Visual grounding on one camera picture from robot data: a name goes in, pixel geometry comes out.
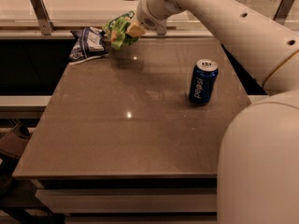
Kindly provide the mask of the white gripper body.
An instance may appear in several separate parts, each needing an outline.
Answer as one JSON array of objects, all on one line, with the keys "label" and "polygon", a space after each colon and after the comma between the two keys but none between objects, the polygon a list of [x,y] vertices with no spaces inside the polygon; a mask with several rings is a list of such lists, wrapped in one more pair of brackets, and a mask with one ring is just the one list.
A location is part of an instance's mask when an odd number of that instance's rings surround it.
[{"label": "white gripper body", "polygon": [[157,23],[166,21],[165,2],[164,0],[140,0],[135,15],[148,30],[157,30]]}]

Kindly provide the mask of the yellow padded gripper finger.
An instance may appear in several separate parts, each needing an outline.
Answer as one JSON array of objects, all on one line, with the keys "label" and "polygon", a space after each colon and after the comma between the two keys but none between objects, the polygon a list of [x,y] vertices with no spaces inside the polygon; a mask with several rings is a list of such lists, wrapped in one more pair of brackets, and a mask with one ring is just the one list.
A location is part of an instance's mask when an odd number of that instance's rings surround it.
[{"label": "yellow padded gripper finger", "polygon": [[131,21],[130,25],[126,30],[126,34],[131,37],[140,37],[146,33],[146,28],[138,20]]}]

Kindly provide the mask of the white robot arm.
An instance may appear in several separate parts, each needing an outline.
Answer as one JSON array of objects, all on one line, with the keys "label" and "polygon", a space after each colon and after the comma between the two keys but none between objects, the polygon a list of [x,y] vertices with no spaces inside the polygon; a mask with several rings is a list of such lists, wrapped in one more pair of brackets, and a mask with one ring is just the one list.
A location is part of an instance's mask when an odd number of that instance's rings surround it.
[{"label": "white robot arm", "polygon": [[235,0],[141,0],[135,17],[156,30],[185,10],[268,94],[223,136],[218,224],[299,224],[299,35]]}]

